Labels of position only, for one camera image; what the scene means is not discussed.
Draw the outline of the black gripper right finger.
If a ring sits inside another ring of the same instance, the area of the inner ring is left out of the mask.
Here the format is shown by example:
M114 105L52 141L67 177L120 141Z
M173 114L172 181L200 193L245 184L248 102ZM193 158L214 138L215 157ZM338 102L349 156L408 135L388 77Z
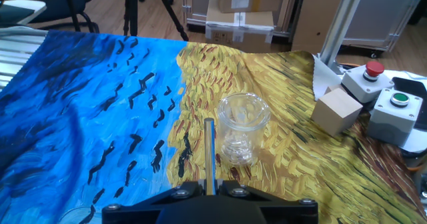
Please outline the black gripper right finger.
M242 201L232 210L242 211L245 217L254 214L265 223L319 223L318 203L310 198L287 201L237 181L225 180L216 181L216 194L231 201Z

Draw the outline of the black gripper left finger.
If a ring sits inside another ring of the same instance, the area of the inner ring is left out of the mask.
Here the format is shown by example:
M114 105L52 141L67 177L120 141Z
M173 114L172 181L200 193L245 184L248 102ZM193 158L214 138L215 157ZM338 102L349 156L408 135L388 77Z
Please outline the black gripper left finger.
M102 209L102 224L156 223L160 213L173 204L183 204L194 197L205 195L205 180L186 181L135 205L125 206L117 203Z

